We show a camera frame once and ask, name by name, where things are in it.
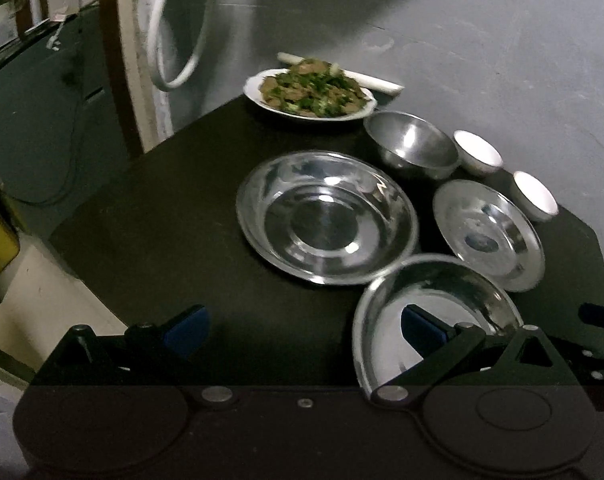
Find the electrical cable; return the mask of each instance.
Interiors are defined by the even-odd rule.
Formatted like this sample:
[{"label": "electrical cable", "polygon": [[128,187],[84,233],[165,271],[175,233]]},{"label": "electrical cable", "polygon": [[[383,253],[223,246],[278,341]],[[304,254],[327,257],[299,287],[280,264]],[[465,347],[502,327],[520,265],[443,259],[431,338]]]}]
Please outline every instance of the electrical cable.
[{"label": "electrical cable", "polygon": [[[78,15],[78,18],[80,20],[80,28],[79,28],[79,32],[80,35],[82,34],[82,15],[81,13]],[[80,111],[82,109],[82,104],[83,104],[83,97],[84,97],[84,69],[85,69],[85,60],[84,60],[84,56],[81,57],[82,62],[80,63],[80,84],[79,84],[79,96],[76,102],[76,106],[74,108],[74,115],[73,115],[73,122],[72,122],[72,126],[71,126],[71,134],[70,134],[70,140],[69,140],[69,164],[68,164],[68,168],[66,170],[66,174],[64,175],[64,180],[62,182],[62,185],[60,186],[60,188],[53,193],[51,196],[49,196],[48,198],[45,198],[44,200],[26,200],[24,198],[20,198],[18,196],[12,195],[8,192],[6,192],[2,187],[0,187],[0,190],[2,190],[2,193],[7,196],[9,199],[14,200],[16,202],[19,202],[21,204],[25,204],[25,205],[29,205],[29,206],[34,206],[34,207],[50,207],[53,205],[57,205],[58,203],[62,202],[66,197],[68,197],[68,195],[71,193],[74,183],[76,181],[77,178],[77,160],[79,158],[79,151],[80,148],[82,146],[82,140],[83,140],[83,135],[80,133],[77,133],[77,126],[79,123],[79,118],[80,118]]]}]

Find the stainless steel plate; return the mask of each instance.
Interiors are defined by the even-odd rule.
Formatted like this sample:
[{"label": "stainless steel plate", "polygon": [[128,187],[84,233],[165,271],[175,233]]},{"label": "stainless steel plate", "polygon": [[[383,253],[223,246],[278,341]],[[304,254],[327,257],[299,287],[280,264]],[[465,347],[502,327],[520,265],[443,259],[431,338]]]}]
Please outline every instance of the stainless steel plate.
[{"label": "stainless steel plate", "polygon": [[453,252],[506,290],[530,290],[542,279],[542,243],[526,216],[498,191],[452,180],[435,193],[433,210]]},{"label": "stainless steel plate", "polygon": [[402,335],[402,310],[416,304],[450,326],[470,322],[488,334],[522,325],[507,294],[495,282],[453,256],[412,256],[402,269],[371,283],[353,321],[353,359],[367,396],[422,361]]},{"label": "stainless steel plate", "polygon": [[271,264],[310,282],[368,283],[415,250],[418,219],[381,171],[340,153],[290,153],[265,162],[237,194],[249,243]]}]

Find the stir-fried dish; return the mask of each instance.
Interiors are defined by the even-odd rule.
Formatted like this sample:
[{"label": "stir-fried dish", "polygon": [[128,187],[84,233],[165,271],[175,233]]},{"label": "stir-fried dish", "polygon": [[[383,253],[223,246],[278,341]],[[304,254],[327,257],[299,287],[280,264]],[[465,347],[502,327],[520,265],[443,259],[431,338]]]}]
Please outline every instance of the stir-fried dish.
[{"label": "stir-fried dish", "polygon": [[368,101],[357,81],[317,59],[304,59],[288,72],[265,78],[259,91],[268,106],[304,117],[349,115]]}]

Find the plate of food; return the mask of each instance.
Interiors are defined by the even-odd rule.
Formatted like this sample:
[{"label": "plate of food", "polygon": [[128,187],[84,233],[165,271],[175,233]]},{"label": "plate of food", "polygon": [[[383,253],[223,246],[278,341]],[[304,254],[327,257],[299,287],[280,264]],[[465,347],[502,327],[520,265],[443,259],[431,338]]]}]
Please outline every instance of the plate of food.
[{"label": "plate of food", "polygon": [[260,72],[246,81],[244,94],[266,110],[303,121],[362,119],[377,106],[373,94],[337,64],[318,59]]}]

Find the metal dish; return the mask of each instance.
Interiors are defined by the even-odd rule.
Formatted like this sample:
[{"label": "metal dish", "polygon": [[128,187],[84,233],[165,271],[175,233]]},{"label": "metal dish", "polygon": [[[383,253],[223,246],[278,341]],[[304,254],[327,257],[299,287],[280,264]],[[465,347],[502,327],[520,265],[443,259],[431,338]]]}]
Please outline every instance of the metal dish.
[{"label": "metal dish", "polygon": [[489,335],[522,325],[511,299],[491,279],[453,256],[412,256],[402,269],[371,283],[357,304],[353,359],[367,396],[422,361],[402,335],[400,317],[408,304],[450,326],[470,322]]},{"label": "metal dish", "polygon": [[453,253],[506,290],[530,290],[542,279],[542,243],[526,216],[498,191],[452,180],[435,193],[433,211]]},{"label": "metal dish", "polygon": [[459,164],[453,140],[433,124],[404,112],[376,112],[364,128],[377,143],[384,164],[402,176],[427,176],[442,180]]},{"label": "metal dish", "polygon": [[303,117],[300,115],[287,114],[282,110],[276,110],[275,108],[271,108],[264,102],[264,98],[262,97],[261,92],[259,91],[259,87],[264,82],[264,80],[270,75],[281,74],[282,72],[288,72],[288,68],[272,68],[271,70],[264,70],[259,74],[254,75],[246,80],[244,84],[244,95],[248,97],[251,101],[253,101],[256,105],[269,112],[273,112],[275,114],[279,114],[282,116],[286,116],[289,119],[294,121],[298,121],[300,123],[308,123],[308,122],[320,122],[320,123],[337,123],[343,121],[354,121],[357,119],[363,119],[367,115],[370,115],[375,107],[377,106],[377,101],[371,94],[370,90],[367,88],[362,88],[362,92],[367,97],[368,101],[366,106],[362,108],[360,111],[355,112],[354,114],[344,115],[342,117]]},{"label": "metal dish", "polygon": [[265,162],[237,194],[246,239],[276,267],[314,283],[355,285],[397,269],[415,250],[418,219],[384,173],[340,153]]}]

